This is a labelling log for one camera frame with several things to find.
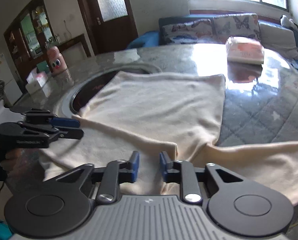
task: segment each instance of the blue sofa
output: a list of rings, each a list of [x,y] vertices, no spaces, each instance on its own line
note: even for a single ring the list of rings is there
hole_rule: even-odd
[[[167,17],[167,18],[160,18],[159,19],[159,31],[150,31],[139,38],[132,41],[127,49],[137,49],[137,48],[145,48],[145,47],[156,47],[160,45],[166,45],[164,43],[162,37],[162,26],[169,25],[169,24],[177,24],[177,23],[186,23],[191,22],[199,19],[210,19],[217,17],[217,14],[191,14],[186,16],[179,16],[179,17]],[[212,25],[212,30],[215,33],[215,27]]]
[[[160,18],[158,31],[150,31],[143,34],[139,38],[132,41],[128,45],[127,49],[137,49],[137,48],[156,47],[160,45],[166,45],[162,37],[162,33],[163,33],[162,26],[169,25],[169,24],[186,23],[186,22],[191,22],[199,19],[212,19],[218,16],[219,15],[217,14],[191,14],[191,15],[179,16],[179,17]],[[216,33],[214,23],[211,22],[211,24],[212,24],[213,33]],[[280,25],[277,25],[274,23],[270,23],[270,24],[276,25],[277,27],[281,28]],[[298,31],[293,31],[293,32],[294,32],[296,46],[298,48]]]

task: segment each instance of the pink piggy bank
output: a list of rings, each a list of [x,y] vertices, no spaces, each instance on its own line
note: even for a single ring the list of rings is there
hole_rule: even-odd
[[[67,64],[64,57],[59,52],[59,49],[54,46],[47,51],[47,56],[53,70],[53,75],[57,75],[67,69]]]

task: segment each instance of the white refrigerator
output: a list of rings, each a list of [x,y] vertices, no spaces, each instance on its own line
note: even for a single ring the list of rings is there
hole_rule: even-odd
[[[0,54],[0,80],[5,82],[5,103],[8,106],[12,106],[22,96],[22,92],[10,71],[3,53]]]

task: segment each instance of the blue gripper pad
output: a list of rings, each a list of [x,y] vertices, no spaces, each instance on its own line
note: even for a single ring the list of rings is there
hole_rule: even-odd
[[[60,117],[54,117],[50,124],[52,126],[64,126],[64,127],[72,127],[72,128],[79,128],[80,122],[75,119],[69,119],[69,118],[60,118]]]
[[[161,152],[159,154],[159,164],[160,164],[160,172],[163,178],[163,181],[166,181],[166,175],[167,175],[167,163],[164,159],[163,153]]]
[[[139,160],[140,160],[139,152],[134,151],[130,157],[129,165],[128,165],[128,169],[132,170],[132,173],[131,173],[132,182],[136,182],[138,177]]]

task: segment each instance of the tissue box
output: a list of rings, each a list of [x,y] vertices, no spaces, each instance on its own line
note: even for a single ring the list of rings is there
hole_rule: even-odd
[[[26,89],[29,94],[35,93],[37,90],[41,89],[48,81],[48,76],[45,72],[41,72],[35,76],[35,80],[26,85]]]
[[[52,93],[52,86],[51,86],[51,83],[49,82],[49,83],[46,83],[44,87],[37,90],[35,92],[35,96],[32,97],[32,99],[35,103],[41,104],[46,102],[47,98],[49,98],[51,93]]]
[[[230,37],[226,42],[228,61],[261,65],[264,48],[260,42],[245,37]]]

